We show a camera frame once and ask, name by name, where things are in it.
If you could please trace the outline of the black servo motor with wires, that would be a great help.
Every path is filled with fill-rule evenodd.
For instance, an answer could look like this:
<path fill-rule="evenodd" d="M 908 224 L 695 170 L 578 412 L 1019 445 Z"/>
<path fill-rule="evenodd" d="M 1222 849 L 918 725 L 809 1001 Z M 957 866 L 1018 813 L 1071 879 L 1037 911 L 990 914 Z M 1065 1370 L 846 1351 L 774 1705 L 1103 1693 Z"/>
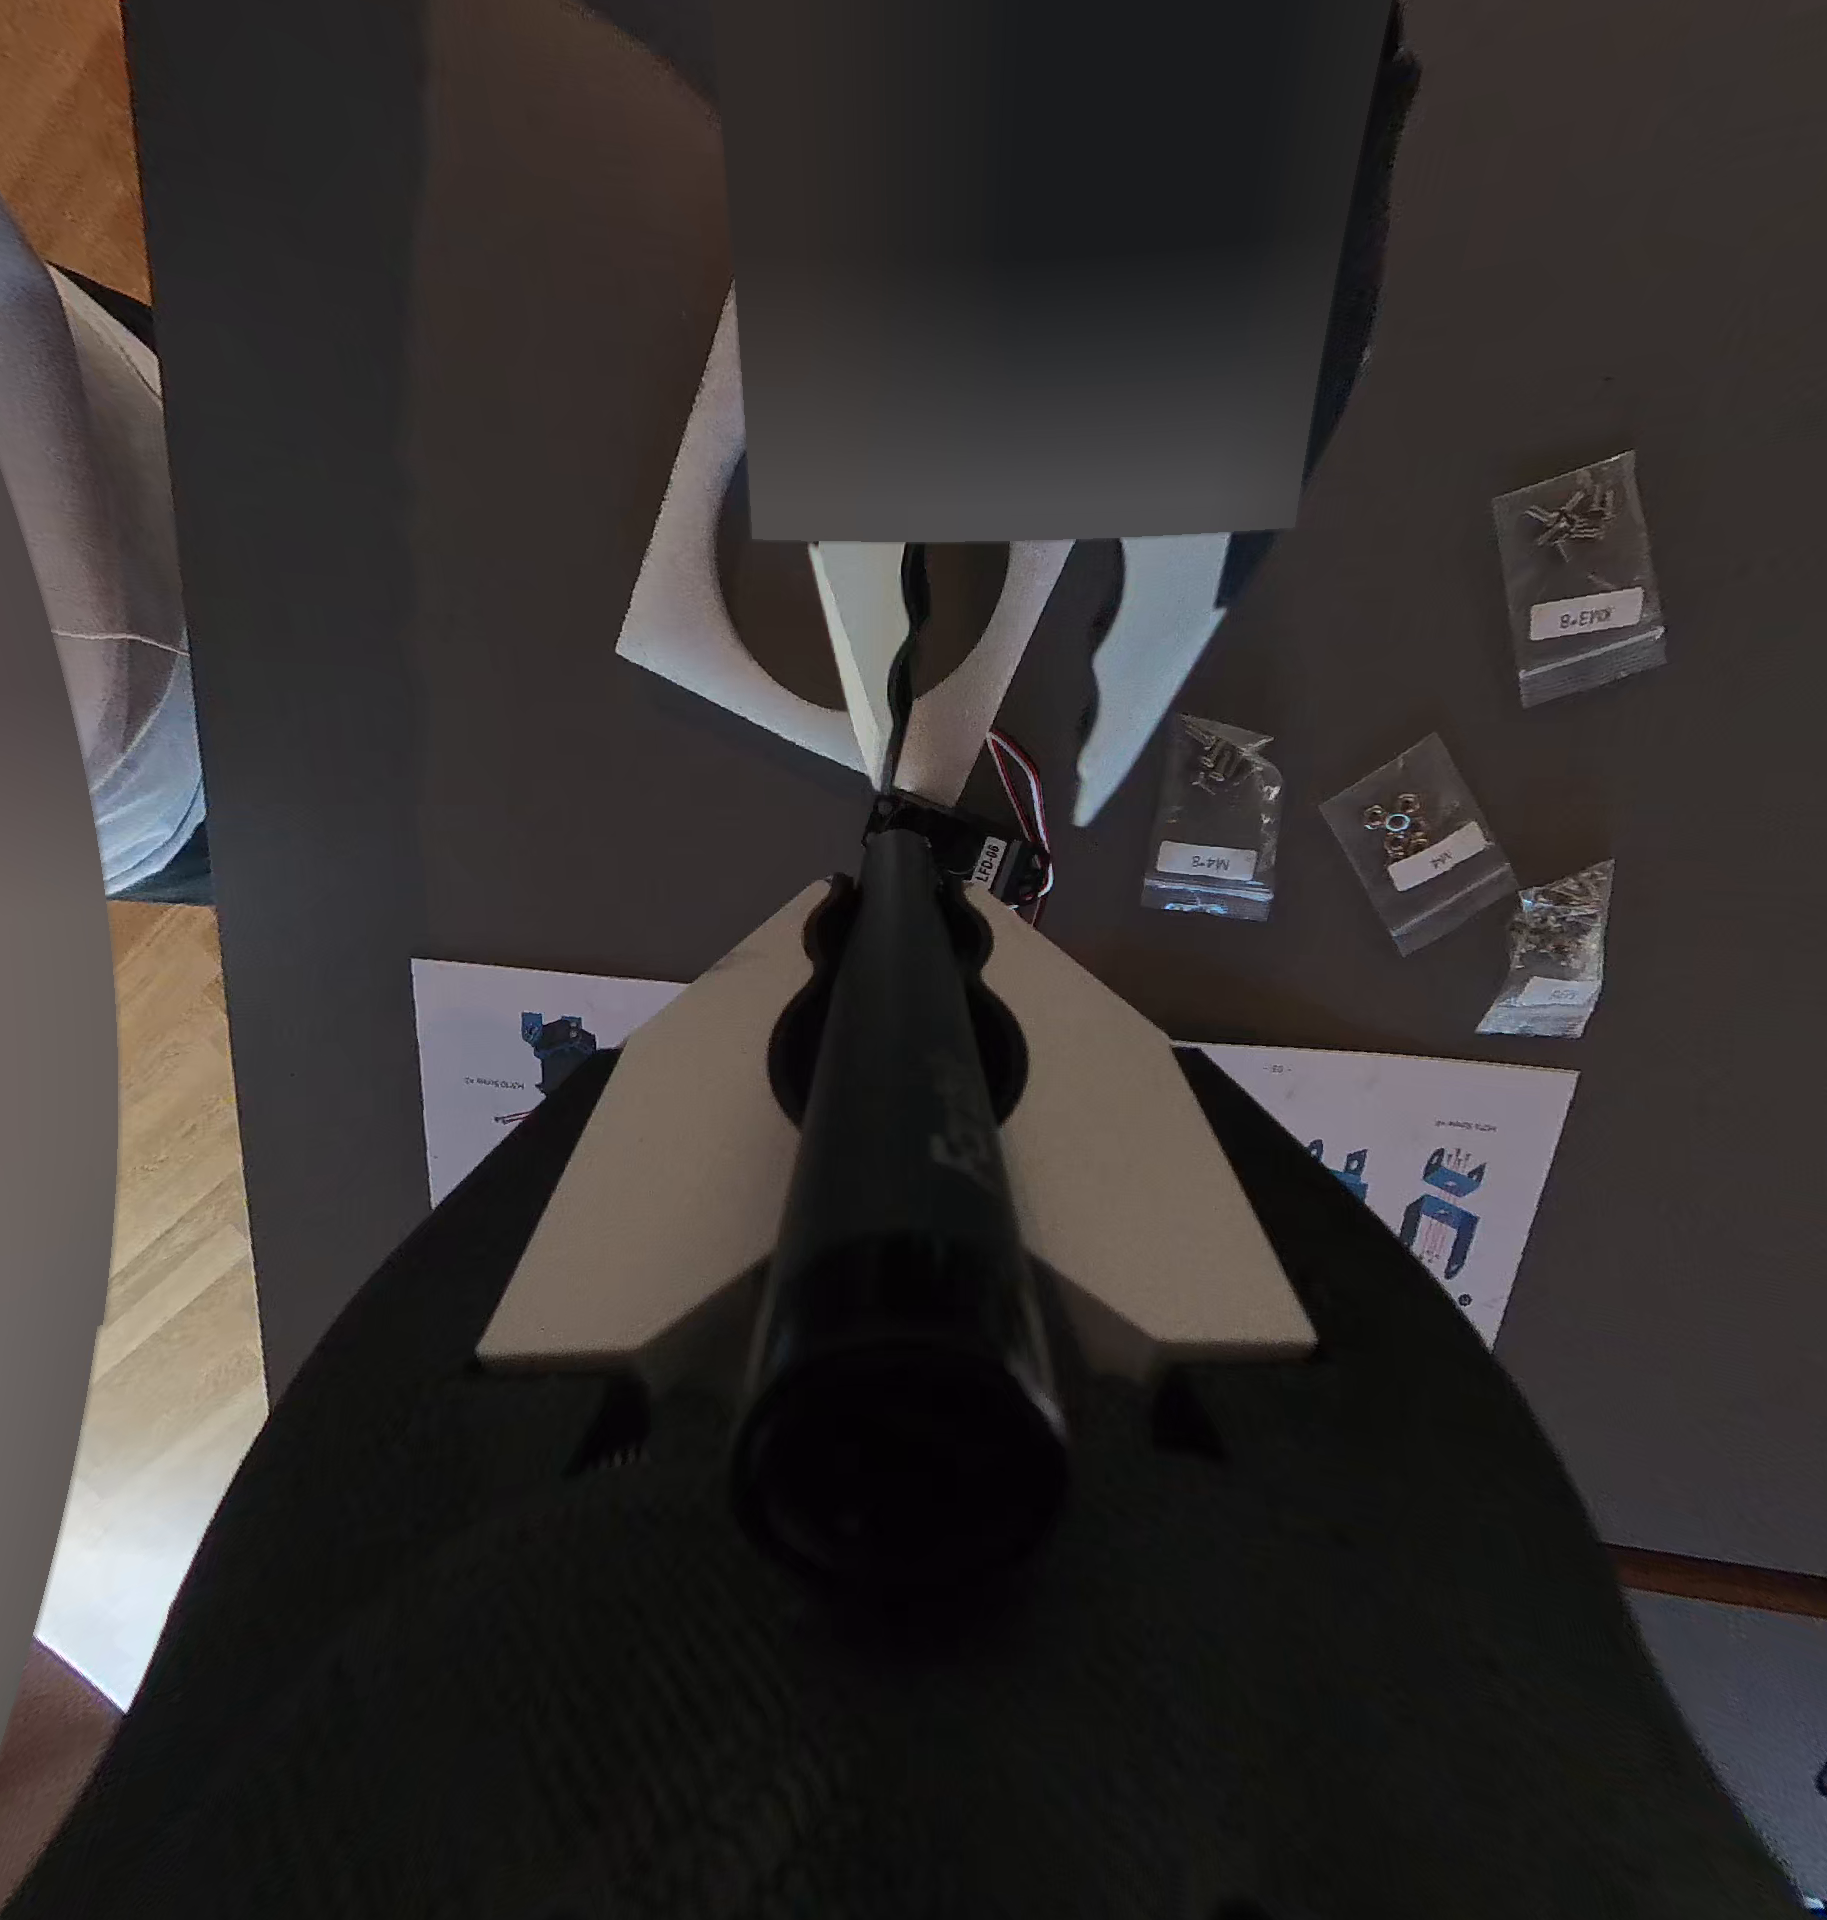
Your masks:
<path fill-rule="evenodd" d="M 918 833 L 944 875 L 984 890 L 1037 925 L 1056 885 L 1042 769 L 1004 728 L 990 728 L 984 749 L 1012 810 L 1012 825 L 894 790 L 877 794 L 865 837 L 890 830 Z"/>

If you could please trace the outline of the white foam insert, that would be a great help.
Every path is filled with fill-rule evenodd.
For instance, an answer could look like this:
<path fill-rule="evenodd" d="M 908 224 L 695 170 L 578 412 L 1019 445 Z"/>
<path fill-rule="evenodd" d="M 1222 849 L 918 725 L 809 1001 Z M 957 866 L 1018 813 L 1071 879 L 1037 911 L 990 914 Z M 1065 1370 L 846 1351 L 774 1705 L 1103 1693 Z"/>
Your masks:
<path fill-rule="evenodd" d="M 798 748 L 865 774 L 846 701 L 845 708 L 818 708 L 786 690 L 753 657 L 726 608 L 715 529 L 745 454 L 744 404 L 738 293 L 731 290 L 616 652 Z M 929 803 L 962 796 L 1071 549 L 1070 539 L 1007 547 L 1002 585 L 967 659 L 914 694 L 897 788 Z M 829 640 L 823 608 L 811 625 Z"/>

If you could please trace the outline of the printed assembly manual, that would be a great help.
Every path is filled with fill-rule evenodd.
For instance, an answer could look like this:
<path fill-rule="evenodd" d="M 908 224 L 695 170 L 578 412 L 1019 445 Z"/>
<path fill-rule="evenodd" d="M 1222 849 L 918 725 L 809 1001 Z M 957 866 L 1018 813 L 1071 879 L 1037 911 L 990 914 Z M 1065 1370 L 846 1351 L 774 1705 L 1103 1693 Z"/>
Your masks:
<path fill-rule="evenodd" d="M 413 957 L 429 1197 L 441 1205 L 572 1069 L 684 985 Z M 1495 1341 L 1577 1074 L 1374 1053 L 1201 1044 L 1357 1193 Z"/>

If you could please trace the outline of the dark desk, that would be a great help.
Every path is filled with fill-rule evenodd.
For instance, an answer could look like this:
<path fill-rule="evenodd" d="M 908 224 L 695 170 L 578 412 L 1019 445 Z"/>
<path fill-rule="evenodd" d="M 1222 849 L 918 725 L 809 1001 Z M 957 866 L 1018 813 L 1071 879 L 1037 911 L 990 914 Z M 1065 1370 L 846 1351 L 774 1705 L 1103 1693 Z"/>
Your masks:
<path fill-rule="evenodd" d="M 616 657 L 726 284 L 699 4 L 134 4 L 260 1316 L 427 1211 L 413 956 L 690 979 L 867 787 Z M 1275 734 L 1271 922 L 1067 787 L 1112 555 L 1012 688 L 1046 934 L 1186 1041 L 1453 1054 L 1319 803 L 1429 733 L 1518 879 L 1616 861 L 1500 1355 L 1614 1542 L 1827 1576 L 1827 4 L 1409 4 L 1376 351 L 1183 708 Z"/>

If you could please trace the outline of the black electric screwdriver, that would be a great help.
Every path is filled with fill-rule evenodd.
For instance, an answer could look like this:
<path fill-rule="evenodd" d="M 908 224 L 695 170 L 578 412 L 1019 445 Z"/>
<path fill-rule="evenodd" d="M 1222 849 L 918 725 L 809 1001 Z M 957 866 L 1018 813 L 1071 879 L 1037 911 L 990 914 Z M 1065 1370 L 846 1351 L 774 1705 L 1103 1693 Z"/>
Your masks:
<path fill-rule="evenodd" d="M 1052 1533 L 1070 1482 L 1042 1278 L 1000 1121 L 1026 1083 L 991 934 L 911 826 L 809 914 L 768 1054 L 800 1133 L 731 1453 L 745 1534 L 867 1597 L 967 1590 Z"/>

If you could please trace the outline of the group of clear hardware bags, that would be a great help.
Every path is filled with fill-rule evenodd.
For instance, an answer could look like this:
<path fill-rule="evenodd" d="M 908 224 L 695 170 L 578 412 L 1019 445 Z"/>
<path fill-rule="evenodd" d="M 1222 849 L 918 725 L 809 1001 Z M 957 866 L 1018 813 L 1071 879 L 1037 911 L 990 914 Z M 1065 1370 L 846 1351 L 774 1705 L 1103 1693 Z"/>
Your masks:
<path fill-rule="evenodd" d="M 1659 670 L 1667 612 L 1634 449 L 1501 492 L 1490 506 L 1524 712 Z M 1604 993 L 1616 860 L 1522 881 L 1440 734 L 1344 788 L 1322 816 L 1392 945 L 1414 954 L 1509 901 L 1482 1040 L 1577 1041 Z"/>

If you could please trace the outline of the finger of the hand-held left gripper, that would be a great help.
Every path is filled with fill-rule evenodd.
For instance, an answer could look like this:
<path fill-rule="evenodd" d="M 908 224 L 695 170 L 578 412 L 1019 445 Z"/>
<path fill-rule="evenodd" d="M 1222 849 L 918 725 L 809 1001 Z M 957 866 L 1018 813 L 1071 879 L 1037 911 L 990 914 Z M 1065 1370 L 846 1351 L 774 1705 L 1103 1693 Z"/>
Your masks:
<path fill-rule="evenodd" d="M 1093 650 L 1093 702 L 1074 760 L 1077 830 L 1134 772 L 1217 633 L 1229 534 L 1120 539 L 1119 611 Z"/>
<path fill-rule="evenodd" d="M 808 555 L 862 766 L 877 793 L 890 794 L 914 704 L 914 555 L 903 541 L 875 539 L 811 539 Z"/>

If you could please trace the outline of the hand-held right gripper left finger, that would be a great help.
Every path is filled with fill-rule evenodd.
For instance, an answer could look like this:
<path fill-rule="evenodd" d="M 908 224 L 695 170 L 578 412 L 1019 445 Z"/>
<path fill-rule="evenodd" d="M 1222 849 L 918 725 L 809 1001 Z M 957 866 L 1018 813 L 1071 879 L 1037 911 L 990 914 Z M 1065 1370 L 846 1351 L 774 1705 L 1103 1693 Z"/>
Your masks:
<path fill-rule="evenodd" d="M 788 900 L 621 1046 L 478 1344 L 487 1370 L 744 1364 L 800 1155 L 768 1053 L 829 894 Z"/>

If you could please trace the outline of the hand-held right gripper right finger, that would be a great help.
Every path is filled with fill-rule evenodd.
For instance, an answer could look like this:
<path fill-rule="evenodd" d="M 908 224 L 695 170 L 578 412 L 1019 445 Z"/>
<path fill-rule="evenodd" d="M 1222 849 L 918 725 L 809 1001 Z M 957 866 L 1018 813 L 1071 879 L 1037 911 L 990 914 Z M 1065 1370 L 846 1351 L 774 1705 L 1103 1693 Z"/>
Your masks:
<path fill-rule="evenodd" d="M 1026 1080 L 1000 1146 L 1089 1360 L 1302 1360 L 1315 1335 L 1166 1032 L 984 886 Z"/>

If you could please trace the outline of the grey cloth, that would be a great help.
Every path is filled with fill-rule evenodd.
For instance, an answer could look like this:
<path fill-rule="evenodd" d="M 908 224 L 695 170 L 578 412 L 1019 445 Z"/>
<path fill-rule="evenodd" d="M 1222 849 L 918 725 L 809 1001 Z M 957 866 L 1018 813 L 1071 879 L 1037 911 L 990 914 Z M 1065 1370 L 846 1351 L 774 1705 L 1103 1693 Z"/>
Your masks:
<path fill-rule="evenodd" d="M 91 803 L 110 900 L 213 907 L 201 760 L 166 404 L 150 311 L 51 269 L 75 342 L 85 436 L 115 536 L 124 625 L 82 636 L 115 669 L 120 717 L 97 725 Z"/>

